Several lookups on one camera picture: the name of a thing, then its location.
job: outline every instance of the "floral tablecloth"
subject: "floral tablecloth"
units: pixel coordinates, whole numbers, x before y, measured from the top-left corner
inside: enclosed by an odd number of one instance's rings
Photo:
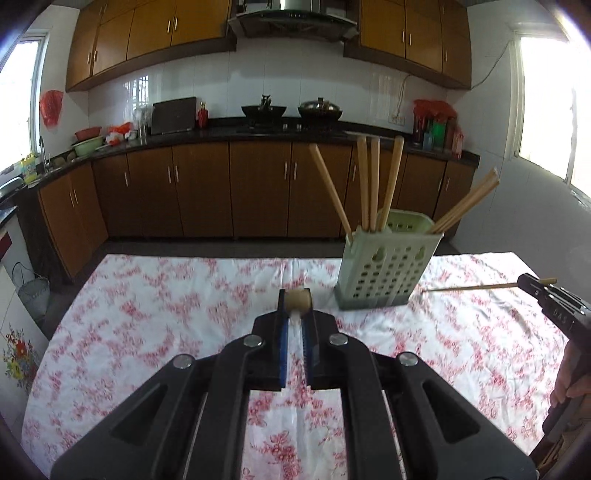
[[[43,357],[22,446],[52,464],[178,353],[218,353],[275,310],[280,288],[309,287],[314,308],[373,351],[418,353],[527,453],[541,438],[565,337],[517,288],[425,293],[503,283],[531,270],[512,253],[434,257],[406,306],[341,312],[340,260],[217,260],[108,255],[76,297]],[[301,326],[290,321],[288,384],[252,392],[244,480],[346,476],[337,391],[306,387]]]

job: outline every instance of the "pot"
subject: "pot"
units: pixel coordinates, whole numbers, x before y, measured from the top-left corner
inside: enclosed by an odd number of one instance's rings
[[[320,122],[336,122],[343,115],[338,105],[330,103],[324,97],[304,102],[297,110],[303,119]]]

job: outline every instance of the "red bowl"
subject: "red bowl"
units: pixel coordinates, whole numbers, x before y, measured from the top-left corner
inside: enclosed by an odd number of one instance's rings
[[[84,130],[76,132],[74,135],[76,136],[78,142],[83,142],[84,140],[98,137],[100,135],[100,127],[85,128]]]

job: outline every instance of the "bottle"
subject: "bottle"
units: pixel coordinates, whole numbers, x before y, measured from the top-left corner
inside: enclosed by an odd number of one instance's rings
[[[207,121],[209,120],[209,113],[205,108],[205,102],[201,102],[201,108],[197,112],[197,121],[199,128],[207,128]]]

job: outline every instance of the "white tile wall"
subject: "white tile wall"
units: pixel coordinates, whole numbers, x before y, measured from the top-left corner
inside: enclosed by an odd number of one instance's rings
[[[343,57],[340,44],[308,40],[259,38],[240,40],[236,52],[175,60],[115,79],[89,92],[92,126],[131,119],[132,85],[148,79],[148,102],[197,96],[212,118],[242,116],[242,105],[256,105],[261,95],[297,116],[300,103],[318,96],[343,109],[343,120],[397,128],[388,119],[396,111],[405,73]],[[411,77],[406,83],[401,115],[412,131],[413,100],[445,99],[446,90]]]

